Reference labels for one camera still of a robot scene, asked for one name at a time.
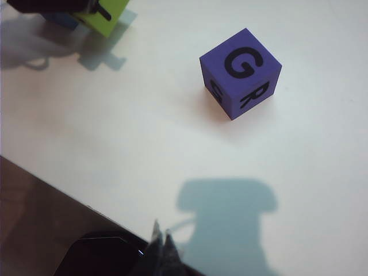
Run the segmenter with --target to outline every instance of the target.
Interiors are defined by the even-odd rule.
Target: white table
[[[3,6],[2,155],[145,239],[159,219],[208,275],[367,275],[368,2],[132,0],[121,22],[103,42]],[[198,58],[245,27],[283,69],[230,121]]]

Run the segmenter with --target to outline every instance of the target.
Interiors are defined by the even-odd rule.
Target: black object
[[[8,0],[21,13],[76,13],[88,11],[95,0]]]
[[[144,241],[125,232],[85,235],[69,248],[54,276],[125,276],[144,247]]]

